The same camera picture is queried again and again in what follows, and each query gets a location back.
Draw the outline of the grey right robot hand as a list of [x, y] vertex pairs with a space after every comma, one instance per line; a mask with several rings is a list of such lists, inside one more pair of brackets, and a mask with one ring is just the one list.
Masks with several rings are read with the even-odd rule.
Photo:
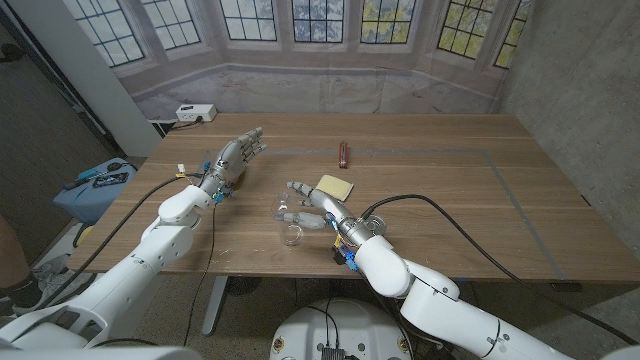
[[374, 231], [364, 220], [357, 220], [346, 206], [332, 195], [298, 181], [288, 182], [287, 187], [304, 196], [321, 214], [291, 212], [289, 206], [284, 203], [273, 210], [275, 220], [293, 223], [311, 230], [321, 230], [329, 225], [356, 247], [375, 236]]

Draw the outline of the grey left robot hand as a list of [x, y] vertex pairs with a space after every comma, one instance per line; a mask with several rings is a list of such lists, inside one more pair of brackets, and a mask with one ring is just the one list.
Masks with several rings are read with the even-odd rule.
[[199, 187], [217, 202], [228, 197], [246, 165], [266, 149], [263, 128], [257, 127], [227, 143], [205, 171]]

